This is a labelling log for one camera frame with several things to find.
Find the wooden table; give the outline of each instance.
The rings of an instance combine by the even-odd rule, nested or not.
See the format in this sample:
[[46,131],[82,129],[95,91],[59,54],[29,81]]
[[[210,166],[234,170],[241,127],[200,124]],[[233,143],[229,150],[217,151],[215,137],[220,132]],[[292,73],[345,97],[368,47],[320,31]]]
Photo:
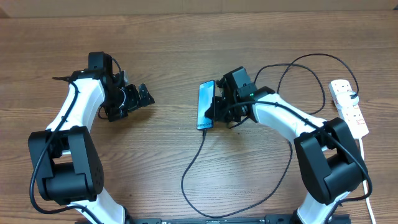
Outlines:
[[[397,222],[398,13],[373,11],[0,20],[0,223],[82,220],[76,211],[43,215],[32,208],[27,138],[45,129],[67,94],[66,83],[51,77],[86,68],[94,51],[111,54],[156,100],[118,122],[95,118],[91,130],[105,187],[134,217],[201,217],[180,191],[182,173],[201,142],[195,128],[200,83],[241,65],[254,78],[263,65],[323,52],[340,57],[356,74],[370,130],[364,146],[374,183],[371,203],[379,223]],[[327,84],[343,78],[354,86],[349,73],[326,57],[299,62],[325,86],[326,106],[317,116],[338,116]],[[257,85],[276,89],[282,72],[266,70]],[[287,74],[280,94],[306,112],[322,104],[316,80],[301,68]],[[235,211],[269,194],[288,159],[287,143],[276,131],[251,121],[233,130],[219,124],[185,179],[187,195],[205,213]],[[236,216],[292,213],[305,194],[294,154],[274,196]],[[360,186],[351,196],[362,194]],[[37,198],[44,208],[59,207]],[[346,203],[338,213],[349,213],[353,223],[370,222],[365,202]]]

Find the phone screen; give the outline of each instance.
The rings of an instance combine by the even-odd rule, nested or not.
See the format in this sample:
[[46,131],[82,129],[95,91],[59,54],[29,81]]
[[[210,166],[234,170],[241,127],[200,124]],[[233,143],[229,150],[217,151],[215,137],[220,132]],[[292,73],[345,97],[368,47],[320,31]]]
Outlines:
[[216,91],[216,82],[214,80],[202,83],[199,86],[198,122],[197,122],[198,130],[208,129],[213,127],[213,119],[206,117],[205,114],[206,111],[208,111],[211,108],[212,103],[213,103],[213,110],[215,108],[214,107],[215,91]]

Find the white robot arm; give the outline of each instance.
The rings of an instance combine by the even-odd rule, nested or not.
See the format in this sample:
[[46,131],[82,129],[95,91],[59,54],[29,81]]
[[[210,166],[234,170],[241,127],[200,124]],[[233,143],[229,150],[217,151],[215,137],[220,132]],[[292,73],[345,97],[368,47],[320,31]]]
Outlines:
[[[144,84],[140,85],[139,92],[134,85],[126,85],[125,71],[119,70],[113,75],[112,58],[103,52],[89,54],[89,69],[56,79],[69,83],[68,96],[47,129],[32,133],[28,140],[32,163],[38,170],[35,179],[40,195],[44,200],[75,208],[90,223],[132,223],[127,210],[104,188],[103,168],[90,130],[100,106],[104,107],[109,121],[116,121],[126,117],[127,112],[153,104],[154,99]],[[52,140],[46,148],[47,139]],[[44,150],[48,153],[40,160]],[[61,156],[71,156],[73,162],[55,164],[52,159]]]
[[[214,119],[227,123],[240,122],[240,117],[248,116],[294,142],[308,194],[295,211],[293,221],[325,223],[335,205],[365,178],[360,167],[353,162],[353,157],[361,167],[365,167],[367,173],[348,125],[339,118],[326,121],[306,114],[268,87],[257,89],[243,67],[227,73],[216,83],[223,89],[223,97],[215,97]],[[325,134],[333,136],[333,140],[348,152],[337,149],[337,154],[326,159],[323,151],[336,148],[336,144],[329,141]]]
[[[258,99],[258,101],[274,102],[287,106],[313,124],[316,124],[318,127],[322,127],[323,123],[326,122],[325,119],[306,114],[286,103],[277,93],[268,94]],[[280,135],[290,142],[293,142],[294,139],[299,137],[302,133],[311,133],[315,130],[313,127],[305,124],[301,119],[298,119],[296,116],[292,115],[292,113],[289,113],[281,107],[256,103],[253,104],[252,111],[258,123],[277,130]],[[323,146],[322,151],[325,150],[327,150],[327,147]],[[297,216],[303,224],[322,224],[325,222],[325,217],[329,214],[335,203],[345,198],[348,194],[349,192],[342,193],[336,197],[333,203],[325,205],[324,203],[317,202],[310,193],[307,193],[304,203],[297,209]]]

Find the black wire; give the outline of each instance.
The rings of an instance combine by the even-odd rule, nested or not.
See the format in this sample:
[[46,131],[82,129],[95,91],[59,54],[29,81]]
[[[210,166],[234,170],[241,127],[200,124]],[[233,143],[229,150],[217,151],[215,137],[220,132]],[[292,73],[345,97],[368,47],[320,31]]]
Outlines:
[[101,116],[100,113],[101,113],[101,109],[102,109],[102,108],[103,108],[103,106],[100,106],[99,109],[98,109],[98,117],[99,117],[100,119],[108,119],[108,118],[104,118],[104,117]]
[[[55,80],[63,80],[63,81],[67,81],[67,82],[68,82],[68,79],[65,78],[65,77],[53,78],[53,79],[55,79]],[[71,102],[69,108],[67,109],[67,112],[65,113],[64,116],[62,116],[61,122],[58,124],[58,126],[55,128],[54,132],[51,134],[51,136],[49,137],[49,139],[48,139],[47,142],[45,143],[45,146],[44,146],[44,148],[43,148],[43,150],[42,150],[42,153],[41,153],[41,155],[40,155],[40,157],[39,157],[39,160],[37,161],[36,166],[35,166],[35,168],[34,168],[34,170],[33,170],[32,178],[30,179],[30,187],[29,187],[30,202],[32,203],[32,206],[33,206],[38,212],[43,213],[43,214],[56,214],[56,213],[64,212],[64,211],[71,210],[71,209],[81,209],[81,212],[82,212],[82,213],[83,213],[83,212],[86,212],[86,213],[94,220],[94,222],[96,222],[97,224],[102,224],[102,223],[95,217],[95,215],[94,215],[91,211],[89,211],[85,206],[82,206],[82,205],[72,205],[72,206],[65,207],[65,208],[59,208],[59,209],[56,209],[56,210],[44,210],[43,208],[40,208],[40,207],[39,207],[39,205],[37,204],[37,202],[36,202],[36,200],[35,200],[35,197],[34,197],[35,180],[36,180],[36,177],[37,177],[37,173],[38,173],[38,171],[39,171],[39,167],[40,167],[40,165],[41,165],[41,163],[42,163],[42,161],[43,161],[44,155],[45,155],[45,153],[47,152],[47,149],[49,148],[49,146],[50,146],[52,140],[53,140],[54,137],[57,135],[57,133],[58,133],[58,131],[60,130],[60,128],[62,127],[62,125],[66,122],[66,120],[67,120],[67,118],[68,118],[68,116],[69,116],[69,114],[70,114],[70,112],[71,112],[73,106],[74,106],[75,103],[76,103],[77,96],[78,96],[78,94],[79,94],[79,90],[78,90],[76,84],[74,84],[73,82],[69,82],[69,84],[73,85],[73,87],[75,88],[75,96],[73,97],[72,102]]]
[[263,71],[265,68],[275,67],[275,66],[296,66],[296,67],[300,67],[300,68],[305,68],[305,69],[307,69],[308,71],[310,71],[310,72],[312,73],[312,75],[317,79],[317,82],[318,82],[318,84],[319,84],[319,87],[321,88],[323,102],[322,102],[321,108],[319,108],[319,109],[318,109],[317,111],[315,111],[315,112],[309,113],[309,115],[317,114],[317,113],[319,113],[321,110],[323,110],[323,108],[324,108],[325,105],[326,105],[325,90],[323,89],[323,85],[322,85],[321,81],[319,80],[317,74],[315,74],[315,72],[314,72],[313,70],[311,70],[310,68],[308,68],[307,66],[300,65],[300,64],[294,64],[294,63],[280,63],[280,64],[275,64],[275,65],[267,65],[267,66],[262,67],[262,68],[259,70],[259,72],[257,72],[256,78],[254,79],[254,83],[256,83],[257,77],[259,76],[259,74],[261,73],[261,71]]
[[279,93],[280,84],[282,83],[282,79],[283,79],[284,76],[286,75],[286,73],[287,73],[287,71],[289,70],[290,66],[292,66],[292,65],[294,64],[294,62],[296,62],[298,59],[301,59],[301,58],[304,58],[304,57],[309,57],[309,56],[327,56],[327,57],[334,58],[334,59],[336,59],[337,61],[339,61],[340,63],[342,63],[342,64],[347,68],[347,70],[349,71],[349,73],[351,74],[351,76],[354,78],[354,81],[355,81],[356,93],[353,94],[353,95],[351,95],[351,99],[353,99],[353,98],[355,98],[355,97],[358,96],[358,93],[359,93],[359,85],[358,85],[358,82],[356,81],[356,78],[355,78],[355,75],[354,75],[353,71],[351,71],[351,69],[349,68],[349,66],[348,66],[347,64],[345,64],[345,62],[342,61],[342,59],[340,59],[340,58],[338,58],[338,57],[335,57],[335,56],[330,55],[330,54],[322,54],[322,53],[307,54],[307,55],[300,56],[300,57],[296,58],[295,60],[293,60],[293,62],[290,63],[290,65],[286,68],[285,72],[283,73],[282,77],[281,77],[280,80],[279,80],[278,89],[277,89],[277,92],[278,92],[278,93]]
[[339,205],[341,205],[344,202],[356,202],[359,200],[364,200],[366,198],[368,198],[373,191],[373,185],[372,185],[372,181],[371,178],[369,176],[369,174],[365,171],[365,168],[355,159],[355,157],[344,147],[340,144],[340,142],[338,142],[333,136],[331,136],[330,134],[328,134],[324,129],[319,128],[318,126],[316,126],[315,124],[311,123],[309,120],[305,119],[304,117],[302,117],[301,115],[299,115],[297,112],[295,112],[294,110],[290,109],[287,106],[278,104],[278,103],[274,103],[274,102],[268,102],[268,101],[249,101],[249,102],[242,102],[242,103],[236,103],[232,106],[229,106],[228,108],[226,108],[226,112],[224,113],[224,115],[221,117],[225,117],[226,114],[228,113],[228,111],[234,107],[237,106],[244,106],[244,105],[253,105],[256,103],[260,103],[260,104],[265,104],[265,105],[272,105],[272,106],[278,106],[280,108],[283,108],[285,110],[287,110],[289,113],[293,114],[294,116],[296,116],[298,119],[302,120],[305,124],[315,128],[317,131],[319,131],[321,134],[324,135],[324,137],[328,138],[329,140],[332,141],[332,143],[336,146],[336,148],[343,150],[354,162],[355,164],[359,167],[359,169],[361,170],[361,172],[363,173],[363,175],[365,176],[366,182],[368,183],[369,186],[369,191],[367,192],[367,194],[360,196],[360,197],[354,197],[354,198],[344,198],[341,199],[339,201],[337,201],[335,203],[335,205],[333,206],[333,208],[331,209],[331,211],[329,212],[328,216],[325,218],[325,223],[328,222],[329,218],[333,215],[333,213],[335,212],[335,210],[337,209],[337,207]]
[[119,63],[118,63],[118,61],[115,59],[115,58],[112,58],[112,60],[115,62],[115,64],[118,66],[118,68],[119,68],[119,74],[121,75],[122,74],[122,70],[121,70],[121,68],[120,68],[120,65],[119,65]]
[[249,210],[249,209],[251,209],[251,208],[254,208],[254,207],[256,207],[257,205],[260,205],[261,203],[263,203],[263,202],[265,202],[266,200],[268,200],[268,199],[276,192],[276,190],[279,188],[279,185],[282,183],[282,181],[283,181],[283,179],[284,179],[284,177],[285,177],[285,175],[286,175],[287,169],[289,168],[290,162],[292,161],[292,157],[293,157],[293,147],[292,147],[292,144],[288,141],[288,144],[289,144],[289,147],[290,147],[290,158],[289,158],[289,161],[288,161],[288,163],[287,163],[286,169],[285,169],[285,171],[284,171],[282,177],[280,178],[278,184],[277,184],[276,187],[274,188],[274,190],[273,190],[266,198],[262,199],[261,201],[255,203],[255,204],[252,204],[252,205],[250,205],[250,206],[248,206],[248,207],[246,207],[246,208],[240,209],[240,210],[235,211],[235,212],[231,212],[231,213],[226,214],[226,215],[220,215],[220,216],[207,215],[207,214],[205,214],[205,213],[199,211],[197,208],[195,208],[195,206],[192,205],[192,203],[189,201],[189,199],[188,199],[187,196],[185,195],[184,187],[183,187],[185,175],[187,174],[187,172],[189,171],[189,169],[191,168],[191,166],[193,165],[193,163],[194,163],[194,162],[196,161],[196,159],[198,158],[198,156],[199,156],[199,154],[200,154],[200,151],[201,151],[201,149],[202,149],[202,147],[203,147],[203,144],[205,143],[205,139],[206,139],[206,130],[203,131],[202,142],[201,142],[201,144],[200,144],[200,147],[199,147],[199,150],[198,150],[197,154],[196,154],[195,157],[192,159],[191,163],[189,163],[188,167],[185,169],[185,171],[184,171],[184,173],[183,173],[183,175],[182,175],[182,178],[181,178],[181,191],[182,191],[182,195],[184,196],[184,198],[185,198],[185,200],[187,201],[187,203],[189,204],[189,206],[191,206],[191,207],[192,207],[196,212],[198,212],[200,215],[203,215],[204,217],[208,217],[208,218],[225,218],[225,217],[228,217],[228,216],[230,216],[230,215],[235,215],[235,214],[237,214],[237,213],[240,213],[240,212]]
[[[310,72],[312,73],[312,75],[317,79],[317,82],[318,82],[318,84],[319,84],[319,87],[321,88],[323,101],[322,101],[322,106],[321,106],[318,110],[316,110],[315,112],[309,113],[309,115],[317,114],[317,113],[319,113],[321,110],[323,110],[323,108],[324,108],[325,105],[326,105],[326,94],[325,94],[325,90],[323,89],[323,85],[322,85],[321,81],[319,80],[317,74],[316,74],[313,70],[311,70],[310,68],[308,68],[307,66],[300,65],[300,64],[294,64],[294,63],[278,63],[278,64],[273,64],[273,65],[266,65],[266,66],[262,67],[262,68],[257,72],[257,75],[256,75],[256,77],[254,78],[254,83],[257,82],[258,76],[260,75],[260,73],[261,73],[264,69],[270,68],[270,67],[278,67],[278,66],[296,66],[296,67],[300,67],[300,68],[305,68],[305,69],[307,69],[308,71],[310,71]],[[229,129],[233,129],[233,128],[238,127],[239,125],[243,124],[243,123],[244,123],[245,121],[247,121],[248,119],[249,119],[248,117],[244,118],[244,119],[243,119],[241,122],[239,122],[238,124],[235,124],[234,126],[229,127]]]

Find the power socket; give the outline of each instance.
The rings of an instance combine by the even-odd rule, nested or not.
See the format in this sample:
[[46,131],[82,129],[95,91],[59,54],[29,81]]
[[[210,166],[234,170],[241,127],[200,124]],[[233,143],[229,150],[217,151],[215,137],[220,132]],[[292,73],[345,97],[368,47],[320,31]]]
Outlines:
[[369,129],[358,105],[359,97],[351,98],[355,92],[349,81],[333,80],[329,84],[329,90],[340,118],[346,121],[353,137],[359,139],[369,134]]

